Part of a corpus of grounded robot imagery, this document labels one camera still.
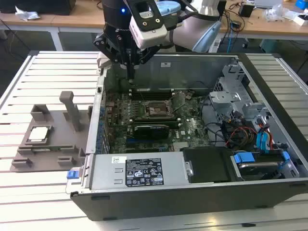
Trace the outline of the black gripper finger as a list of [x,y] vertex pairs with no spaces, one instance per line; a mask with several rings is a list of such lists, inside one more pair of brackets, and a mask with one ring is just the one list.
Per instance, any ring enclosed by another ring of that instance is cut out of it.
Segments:
[[111,62],[120,64],[122,68],[126,69],[127,79],[131,79],[130,57],[123,35],[116,33],[115,40],[112,41],[105,33],[102,33],[93,43]]
[[138,68],[140,64],[148,62],[159,50],[160,45],[146,49],[140,49],[134,45],[131,48],[131,79],[135,77],[136,68]]

